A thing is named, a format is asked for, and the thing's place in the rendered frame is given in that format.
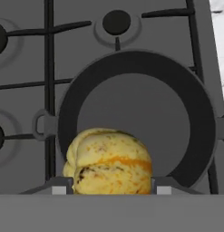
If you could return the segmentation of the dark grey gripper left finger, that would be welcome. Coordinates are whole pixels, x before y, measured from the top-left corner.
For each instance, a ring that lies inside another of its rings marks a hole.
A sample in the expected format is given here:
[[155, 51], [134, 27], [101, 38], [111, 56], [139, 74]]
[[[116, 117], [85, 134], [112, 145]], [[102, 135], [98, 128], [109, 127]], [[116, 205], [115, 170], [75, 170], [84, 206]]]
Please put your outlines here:
[[71, 195], [73, 194], [73, 178], [55, 177], [48, 180], [42, 186], [31, 188], [22, 192], [22, 195], [43, 194], [43, 195]]

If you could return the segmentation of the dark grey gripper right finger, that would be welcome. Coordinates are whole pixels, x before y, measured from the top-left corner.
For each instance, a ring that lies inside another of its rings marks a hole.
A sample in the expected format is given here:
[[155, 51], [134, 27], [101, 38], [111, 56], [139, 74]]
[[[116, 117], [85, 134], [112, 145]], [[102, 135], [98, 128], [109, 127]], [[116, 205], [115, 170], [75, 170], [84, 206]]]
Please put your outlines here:
[[152, 177], [151, 178], [152, 195], [179, 195], [191, 194], [201, 195], [197, 190], [181, 186], [174, 178], [171, 177]]

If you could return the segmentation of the yellow and orange squash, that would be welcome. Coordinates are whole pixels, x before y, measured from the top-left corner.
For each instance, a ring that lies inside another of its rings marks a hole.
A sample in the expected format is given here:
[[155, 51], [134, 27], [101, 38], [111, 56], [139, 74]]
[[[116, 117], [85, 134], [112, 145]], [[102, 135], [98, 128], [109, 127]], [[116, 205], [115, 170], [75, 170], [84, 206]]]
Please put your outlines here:
[[94, 128], [80, 132], [66, 152], [63, 175], [82, 195], [151, 193], [151, 155], [123, 131]]

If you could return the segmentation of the grey hob with black grates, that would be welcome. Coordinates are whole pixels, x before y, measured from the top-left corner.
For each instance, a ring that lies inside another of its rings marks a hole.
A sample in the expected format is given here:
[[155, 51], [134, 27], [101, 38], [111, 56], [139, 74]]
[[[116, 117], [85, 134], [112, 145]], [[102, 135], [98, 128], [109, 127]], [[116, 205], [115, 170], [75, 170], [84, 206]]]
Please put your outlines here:
[[[54, 23], [64, 24], [100, 19], [112, 9], [127, 10], [139, 15], [145, 10], [185, 6], [185, 0], [54, 0]], [[214, 35], [211, 30], [209, 0], [195, 0], [200, 12], [198, 26], [204, 74], [218, 72]], [[0, 0], [0, 24], [6, 31], [44, 26], [44, 0]], [[139, 38], [126, 48], [155, 49], [192, 64], [188, 23], [184, 18], [142, 21]], [[55, 79], [71, 78], [86, 64], [111, 48], [96, 42], [91, 26], [65, 32], [55, 37]], [[9, 39], [0, 54], [0, 85], [44, 80], [44, 38], [27, 36]], [[220, 80], [209, 76], [206, 84], [214, 95]], [[55, 109], [68, 83], [55, 87]], [[221, 93], [214, 95], [219, 111], [224, 112]], [[34, 114], [44, 107], [44, 87], [0, 90], [0, 126], [6, 136], [31, 132]], [[224, 142], [216, 152], [219, 194], [224, 194]], [[0, 195], [17, 194], [44, 184], [44, 142], [37, 140], [6, 140], [0, 149]]]

